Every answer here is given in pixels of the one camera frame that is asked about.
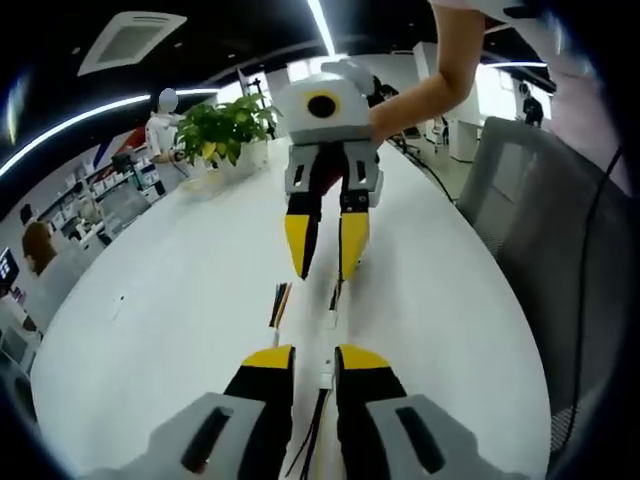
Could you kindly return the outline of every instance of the plant pot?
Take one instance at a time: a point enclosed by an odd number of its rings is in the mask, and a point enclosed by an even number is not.
[[[256,172],[264,170],[267,165],[267,142],[247,143],[242,146],[240,158],[233,166],[228,159],[216,158],[218,170],[224,177],[225,184],[241,182]]]

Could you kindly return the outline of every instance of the green leaves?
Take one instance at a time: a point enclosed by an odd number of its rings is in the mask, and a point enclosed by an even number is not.
[[[254,93],[233,103],[216,107],[200,104],[189,109],[178,124],[177,135],[178,142],[185,145],[188,160],[193,163],[207,143],[215,143],[218,156],[235,166],[242,144],[266,140],[269,125],[275,124],[276,115],[281,115],[275,107],[263,108],[262,98],[263,95]]]

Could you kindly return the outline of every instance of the air conditioning vent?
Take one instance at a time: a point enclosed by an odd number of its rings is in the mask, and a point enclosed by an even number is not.
[[[122,12],[114,16],[84,58],[78,76],[133,65],[180,25],[186,17],[155,12]]]

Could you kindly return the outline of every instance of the ceiling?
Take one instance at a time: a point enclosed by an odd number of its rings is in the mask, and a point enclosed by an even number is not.
[[[172,87],[222,86],[234,70],[272,71],[287,62],[326,53],[305,0],[225,2],[122,2],[119,7],[79,13],[29,12],[29,29],[19,39],[6,29],[0,95],[24,86],[24,107],[15,144],[0,140],[0,165],[38,134],[78,113],[135,94]],[[321,0],[336,51],[350,54],[411,50],[420,40],[436,41],[426,0]],[[139,64],[82,77],[84,56],[109,20],[120,11],[155,11],[187,17]],[[488,20],[488,27],[495,25]],[[537,61],[512,30],[487,36],[485,51],[510,60]],[[198,99],[181,101],[188,107]],[[34,185],[62,163],[118,133],[142,125],[147,102],[99,115],[48,140],[0,178],[0,218]]]

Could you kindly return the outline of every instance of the ceiling light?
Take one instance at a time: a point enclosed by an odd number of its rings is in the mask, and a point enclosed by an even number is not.
[[[75,117],[70,118],[69,120],[66,120],[56,125],[51,130],[47,130],[42,135],[36,137],[34,140],[31,140],[24,147],[22,147],[18,151],[18,153],[16,153],[13,157],[7,160],[7,162],[0,167],[0,177],[2,177],[5,173],[7,173],[9,169],[11,169],[11,167],[13,167],[16,163],[18,163],[20,159],[24,157],[27,153],[29,153],[31,150],[33,150],[34,148],[36,148],[38,145],[45,142],[46,140],[50,139],[54,135],[57,135],[61,131],[65,130],[66,128],[69,128],[70,126],[75,125],[78,122],[86,120],[87,118],[91,118],[100,113],[104,113],[109,110],[114,110],[116,108],[124,107],[127,105],[132,105],[134,103],[144,102],[146,100],[149,100],[150,98],[151,98],[151,95],[138,95],[137,97],[118,100],[117,102],[108,103],[107,105],[103,105],[101,107],[94,108],[93,110],[89,110],[88,112],[81,113],[80,115],[76,115]]]
[[[484,67],[501,68],[501,67],[531,67],[531,68],[547,68],[546,63],[541,62],[500,62],[500,63],[484,63]]]
[[[322,41],[327,49],[327,55],[333,57],[336,54],[336,49],[333,47],[333,40],[331,40],[331,34],[329,33],[329,27],[327,26],[327,21],[325,20],[324,13],[322,12],[320,0],[307,0],[307,3],[309,4],[309,8],[311,8],[311,13],[313,13],[316,25],[318,25],[318,30],[320,30]]]

